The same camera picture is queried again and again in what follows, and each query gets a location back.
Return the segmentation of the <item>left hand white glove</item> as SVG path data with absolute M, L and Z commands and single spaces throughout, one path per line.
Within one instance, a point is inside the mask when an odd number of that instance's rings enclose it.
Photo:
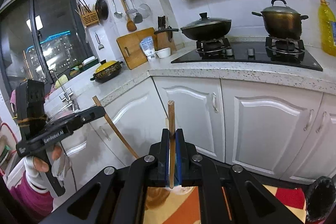
M 51 153 L 51 164 L 37 156 L 28 156 L 24 159 L 24 166 L 29 186 L 38 193 L 46 193 L 48 191 L 46 183 L 42 179 L 42 173 L 50 170 L 54 177 L 64 181 L 68 171 L 72 168 L 69 157 L 65 155 L 59 145 L 55 145 Z

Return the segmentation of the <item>magenta sleeve forearm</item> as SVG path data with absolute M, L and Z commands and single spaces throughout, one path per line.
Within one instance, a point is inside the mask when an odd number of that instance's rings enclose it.
M 54 198 L 50 195 L 50 192 L 41 193 L 31 188 L 25 172 L 21 183 L 12 187 L 9 192 L 35 223 L 40 222 L 53 211 Z

